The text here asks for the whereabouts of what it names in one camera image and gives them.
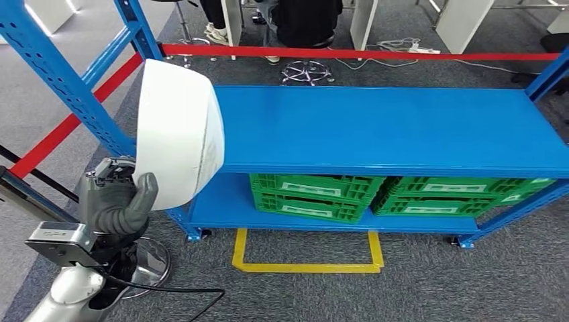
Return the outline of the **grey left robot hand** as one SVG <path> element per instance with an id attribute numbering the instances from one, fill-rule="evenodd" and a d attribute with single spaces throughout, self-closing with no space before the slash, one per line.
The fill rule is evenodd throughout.
<path id="1" fill-rule="evenodd" d="M 78 216 L 93 231 L 130 235 L 147 224 L 159 192 L 156 176 L 147 172 L 133 179 L 136 161 L 107 157 L 79 185 Z"/>

